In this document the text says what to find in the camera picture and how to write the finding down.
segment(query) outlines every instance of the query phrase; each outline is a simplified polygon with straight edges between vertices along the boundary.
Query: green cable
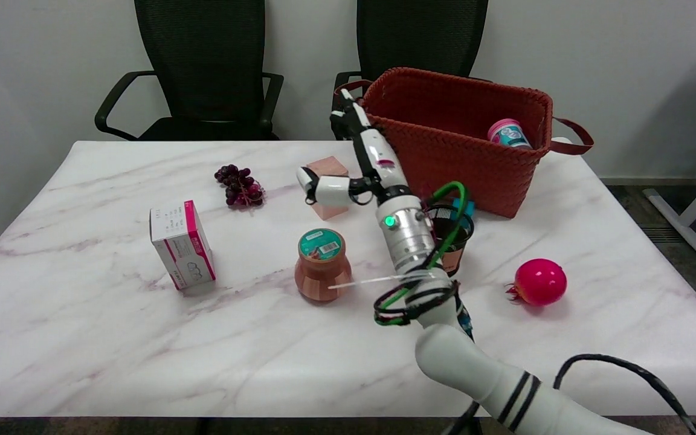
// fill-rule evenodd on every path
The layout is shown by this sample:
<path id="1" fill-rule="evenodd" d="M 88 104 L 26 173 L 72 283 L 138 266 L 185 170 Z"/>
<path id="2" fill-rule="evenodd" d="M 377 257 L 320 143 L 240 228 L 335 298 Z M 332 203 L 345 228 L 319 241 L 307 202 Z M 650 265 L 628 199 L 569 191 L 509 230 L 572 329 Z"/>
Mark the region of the green cable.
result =
<path id="1" fill-rule="evenodd" d="M 463 218 L 463 215 L 466 214 L 466 198 L 467 198 L 467 192 L 466 192 L 466 187 L 458 181 L 451 181 L 448 182 L 447 184 L 443 185 L 440 187 L 436 192 L 434 192 L 434 195 L 431 196 L 431 202 L 436 202 L 444 198 L 448 193 L 452 192 L 453 190 L 458 189 L 459 191 L 459 196 L 461 198 L 461 202 L 458 206 L 458 211 L 456 212 L 456 223 L 461 223 L 461 219 Z M 439 247 L 439 250 L 434 253 L 434 256 L 431 257 L 431 261 L 428 262 L 428 265 L 426 266 L 426 269 L 431 269 L 434 267 L 435 264 L 437 264 L 437 261 L 442 258 L 443 254 L 447 251 L 447 248 L 450 247 L 450 245 L 453 244 L 453 240 L 456 239 L 456 235 L 458 235 L 458 229 L 460 225 L 453 225 L 453 230 L 450 231 L 450 234 L 443 240 L 442 245 Z M 381 308 L 389 308 L 389 306 L 393 305 L 396 301 L 400 300 L 404 295 L 408 294 L 410 290 L 407 287 L 403 287 L 399 289 L 398 292 L 396 292 L 395 295 L 392 297 L 388 298 L 382 305 Z M 378 324 L 381 325 L 392 325 L 395 323 L 394 320 L 390 320 L 389 322 L 378 322 Z"/>

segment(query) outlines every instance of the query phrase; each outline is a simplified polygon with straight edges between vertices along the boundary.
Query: red-brown basket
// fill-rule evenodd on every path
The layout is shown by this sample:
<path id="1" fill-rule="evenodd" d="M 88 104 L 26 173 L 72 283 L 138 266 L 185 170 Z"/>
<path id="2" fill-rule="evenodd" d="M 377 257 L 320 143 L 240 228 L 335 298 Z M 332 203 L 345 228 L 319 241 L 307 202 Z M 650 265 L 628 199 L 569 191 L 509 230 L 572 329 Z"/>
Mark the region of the red-brown basket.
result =
<path id="1" fill-rule="evenodd" d="M 430 195 L 447 182 L 461 181 L 478 209 L 513 218 L 525 199 L 533 171 L 552 149 L 583 154 L 589 134 L 558 119 L 585 145 L 553 143 L 552 99 L 544 92 L 498 85 L 414 68 L 393 68 L 370 85 L 362 106 L 395 147 L 409 185 Z M 487 140 L 488 129 L 513 118 L 533 149 Z"/>

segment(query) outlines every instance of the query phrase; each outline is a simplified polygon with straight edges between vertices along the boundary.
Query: marble tabletop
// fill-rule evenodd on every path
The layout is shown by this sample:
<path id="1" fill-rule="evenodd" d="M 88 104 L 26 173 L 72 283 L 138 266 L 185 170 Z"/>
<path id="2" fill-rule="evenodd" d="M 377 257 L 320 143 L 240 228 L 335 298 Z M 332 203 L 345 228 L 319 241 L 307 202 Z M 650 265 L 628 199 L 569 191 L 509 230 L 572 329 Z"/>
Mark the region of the marble tabletop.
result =
<path id="1" fill-rule="evenodd" d="M 461 393 L 419 371 L 418 325 L 380 327 L 359 286 L 325 306 L 304 301 L 296 243 L 339 231 L 356 279 L 392 273 L 373 219 L 353 207 L 321 222 L 297 166 L 350 143 L 74 144 L 0 237 L 0 416 L 456 416 Z M 253 211 L 224 204 L 222 164 L 252 168 L 268 191 Z M 193 199 L 217 281 L 174 290 L 149 242 L 150 207 Z M 535 311 L 503 286 L 528 259 L 560 263 L 569 290 Z M 575 353 L 609 353 L 659 375 L 696 414 L 696 293 L 580 157 L 551 153 L 513 220 L 478 214 L 458 278 L 476 343 L 552 382 Z M 672 413 L 640 378 L 574 365 L 563 388 L 597 413 Z"/>

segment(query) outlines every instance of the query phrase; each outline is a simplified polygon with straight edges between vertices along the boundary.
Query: black office chair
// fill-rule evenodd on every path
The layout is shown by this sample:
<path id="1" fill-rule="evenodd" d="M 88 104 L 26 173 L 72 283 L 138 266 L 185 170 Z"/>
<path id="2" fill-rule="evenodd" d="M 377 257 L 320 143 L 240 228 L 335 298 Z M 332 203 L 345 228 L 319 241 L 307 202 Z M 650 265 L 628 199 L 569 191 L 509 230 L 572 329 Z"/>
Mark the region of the black office chair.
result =
<path id="1" fill-rule="evenodd" d="M 273 111 L 284 77 L 262 72 L 265 0 L 135 0 L 154 71 L 125 74 L 96 113 L 102 132 L 125 140 L 276 140 Z M 157 76 L 171 118 L 135 136 L 107 126 L 133 80 Z M 262 77 L 270 79 L 263 95 Z"/>
<path id="2" fill-rule="evenodd" d="M 394 66 L 468 77 L 480 49 L 487 8 L 488 0 L 357 0 L 361 71 L 337 74 L 335 89 L 351 77 L 376 80 Z M 339 110 L 337 99 L 332 110 Z M 335 137 L 344 136 L 335 131 Z"/>

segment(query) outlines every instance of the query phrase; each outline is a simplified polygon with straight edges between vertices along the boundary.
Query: wooden block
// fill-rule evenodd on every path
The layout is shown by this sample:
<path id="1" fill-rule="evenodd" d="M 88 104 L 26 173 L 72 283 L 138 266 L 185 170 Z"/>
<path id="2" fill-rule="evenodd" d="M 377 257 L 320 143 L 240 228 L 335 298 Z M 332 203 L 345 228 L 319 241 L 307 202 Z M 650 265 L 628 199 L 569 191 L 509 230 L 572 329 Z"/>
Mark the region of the wooden block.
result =
<path id="1" fill-rule="evenodd" d="M 340 161 L 334 156 L 329 156 L 326 159 L 316 160 L 315 162 L 308 163 L 306 166 L 313 170 L 313 172 L 315 172 L 315 174 L 318 176 L 348 176 L 348 168 L 345 168 L 345 166 L 343 166 L 342 163 L 340 163 Z M 313 204 L 311 207 L 322 221 L 334 218 L 338 214 L 348 211 L 348 207 L 324 207 L 318 203 Z"/>
<path id="2" fill-rule="evenodd" d="M 340 163 L 334 156 L 329 156 L 326 159 L 316 160 L 313 163 L 306 165 L 315 172 L 315 175 L 337 175 L 348 176 L 348 169 Z"/>

